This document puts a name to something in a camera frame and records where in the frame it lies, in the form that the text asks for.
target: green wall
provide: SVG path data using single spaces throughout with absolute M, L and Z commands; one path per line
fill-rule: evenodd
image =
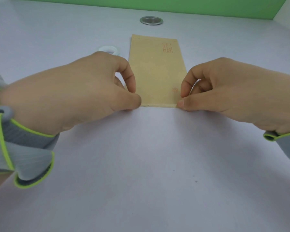
M 286 0 L 35 0 L 137 10 L 273 19 Z

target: fingernail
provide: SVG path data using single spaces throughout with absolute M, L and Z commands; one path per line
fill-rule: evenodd
M 180 100 L 177 102 L 177 107 L 183 109 L 184 108 L 184 100 Z

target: white tape roll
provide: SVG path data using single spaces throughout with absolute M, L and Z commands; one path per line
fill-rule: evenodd
M 101 46 L 98 51 L 104 51 L 112 55 L 119 55 L 119 49 L 111 45 Z

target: white table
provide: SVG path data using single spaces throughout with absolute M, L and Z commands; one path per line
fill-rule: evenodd
M 177 38 L 187 69 L 225 56 L 290 73 L 290 31 L 273 21 L 30 1 L 0 4 L 0 73 L 13 82 L 102 45 L 128 58 L 132 34 Z M 78 126 L 43 183 L 0 188 L 0 232 L 290 232 L 290 160 L 262 133 L 163 108 Z

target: red stamp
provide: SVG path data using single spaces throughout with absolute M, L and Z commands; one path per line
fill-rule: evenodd
M 162 43 L 163 53 L 173 53 L 172 46 L 170 43 Z

